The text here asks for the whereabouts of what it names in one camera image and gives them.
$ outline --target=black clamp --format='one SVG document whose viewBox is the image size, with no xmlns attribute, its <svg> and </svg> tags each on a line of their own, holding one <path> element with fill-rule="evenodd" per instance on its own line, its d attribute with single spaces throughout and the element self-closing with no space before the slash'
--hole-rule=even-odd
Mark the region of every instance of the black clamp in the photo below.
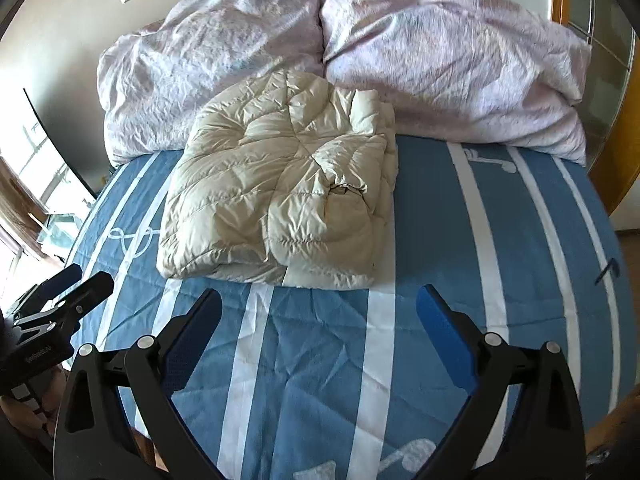
<svg viewBox="0 0 640 480">
<path fill-rule="evenodd" d="M 224 480 L 171 402 L 183 389 L 222 317 L 222 300 L 206 290 L 158 337 L 129 349 L 98 352 L 82 345 L 58 412 L 54 477 L 64 480 Z M 149 437 L 171 474 L 144 462 L 118 393 L 131 389 Z"/>
<path fill-rule="evenodd" d="M 431 285 L 420 289 L 416 305 L 454 384 L 468 398 L 414 480 L 583 480 L 582 415 L 559 345 L 549 341 L 534 350 L 482 334 Z M 522 386 L 502 445 L 492 462 L 474 469 L 510 384 Z"/>
<path fill-rule="evenodd" d="M 30 390 L 40 402 L 42 389 L 49 385 L 41 375 L 73 356 L 71 336 L 80 328 L 80 319 L 111 295 L 111 276 L 98 272 L 52 309 L 41 310 L 81 278 L 82 269 L 73 264 L 31 287 L 12 305 L 0 324 L 0 395 L 22 400 L 20 393 Z"/>
<path fill-rule="evenodd" d="M 518 348 L 496 333 L 482 334 L 431 285 L 418 292 L 417 312 L 454 384 L 468 398 L 414 480 L 582 480 L 582 417 L 560 347 L 546 342 L 539 350 Z M 220 295 L 207 290 L 157 338 L 145 335 L 129 349 L 110 352 L 83 345 L 58 415 L 55 478 L 224 480 L 170 399 L 185 387 L 221 316 Z M 522 386 L 502 445 L 492 462 L 474 469 L 510 384 Z M 140 457 L 119 386 L 131 389 L 170 473 Z"/>
</svg>

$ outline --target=cream quilted jacket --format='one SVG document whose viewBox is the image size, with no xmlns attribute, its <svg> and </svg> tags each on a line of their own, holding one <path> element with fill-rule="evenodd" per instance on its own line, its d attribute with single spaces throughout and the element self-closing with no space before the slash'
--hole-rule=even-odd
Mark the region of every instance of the cream quilted jacket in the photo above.
<svg viewBox="0 0 640 480">
<path fill-rule="evenodd" d="M 293 71 L 238 83 L 204 107 L 176 165 L 158 270 L 367 288 L 397 172 L 393 109 L 376 91 Z"/>
</svg>

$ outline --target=blue gripper pad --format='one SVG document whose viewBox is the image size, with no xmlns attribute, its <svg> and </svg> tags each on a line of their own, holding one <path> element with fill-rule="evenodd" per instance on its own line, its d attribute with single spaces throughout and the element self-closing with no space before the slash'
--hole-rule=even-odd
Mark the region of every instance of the blue gripper pad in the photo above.
<svg viewBox="0 0 640 480">
<path fill-rule="evenodd" d="M 478 384 L 475 356 L 458 333 L 450 317 L 451 309 L 446 304 L 440 304 L 425 286 L 418 291 L 415 307 L 418 318 L 453 383 L 466 390 L 467 395 L 471 395 Z"/>
<path fill-rule="evenodd" d="M 202 293 L 187 314 L 174 317 L 162 330 L 174 330 L 176 326 L 184 325 L 164 358 L 164 378 L 160 387 L 167 397 L 187 385 L 221 318 L 222 298 L 210 288 Z"/>
<path fill-rule="evenodd" d="M 82 268 L 78 264 L 71 264 L 61 270 L 46 282 L 39 286 L 38 293 L 41 298 L 53 300 L 57 295 L 62 294 L 71 285 L 82 279 Z"/>
</svg>

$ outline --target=metal screw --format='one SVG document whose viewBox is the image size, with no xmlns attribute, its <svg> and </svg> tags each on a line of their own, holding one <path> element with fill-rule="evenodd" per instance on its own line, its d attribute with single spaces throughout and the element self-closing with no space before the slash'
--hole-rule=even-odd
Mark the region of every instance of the metal screw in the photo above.
<svg viewBox="0 0 640 480">
<path fill-rule="evenodd" d="M 549 341 L 546 343 L 546 349 L 549 350 L 552 354 L 560 353 L 560 345 L 555 341 Z"/>
<path fill-rule="evenodd" d="M 484 335 L 484 342 L 489 346 L 500 346 L 502 338 L 494 332 L 488 332 Z"/>
<path fill-rule="evenodd" d="M 94 346 L 87 343 L 80 347 L 80 349 L 78 350 L 78 353 L 84 357 L 86 355 L 89 355 L 93 351 L 94 351 Z"/>
<path fill-rule="evenodd" d="M 156 340 L 152 335 L 143 335 L 140 339 L 138 339 L 138 348 L 142 348 L 143 350 L 146 348 L 151 348 L 155 341 Z"/>
</svg>

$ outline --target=blue bed sheet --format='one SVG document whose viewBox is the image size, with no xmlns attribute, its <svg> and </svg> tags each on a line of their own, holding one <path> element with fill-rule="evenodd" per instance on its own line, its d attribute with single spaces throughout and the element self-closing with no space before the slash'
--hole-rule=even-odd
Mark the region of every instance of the blue bed sheet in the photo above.
<svg viewBox="0 0 640 480">
<path fill-rule="evenodd" d="M 415 312 L 433 283 L 449 305 L 511 344 L 557 341 L 590 428 L 631 390 L 636 333 L 626 267 L 583 168 L 548 155 L 398 137 L 400 173 L 380 280 L 333 292 L 209 278 L 165 280 L 158 232 L 181 152 L 120 168 L 72 250 L 114 294 L 82 322 L 78 348 L 130 346 L 207 287 L 223 316 L 173 400 L 203 450 L 235 479 L 411 478 L 466 398 Z M 618 277 L 596 277 L 610 258 Z M 145 431 L 128 392 L 132 425 Z M 481 459 L 505 431 L 505 400 Z"/>
</svg>

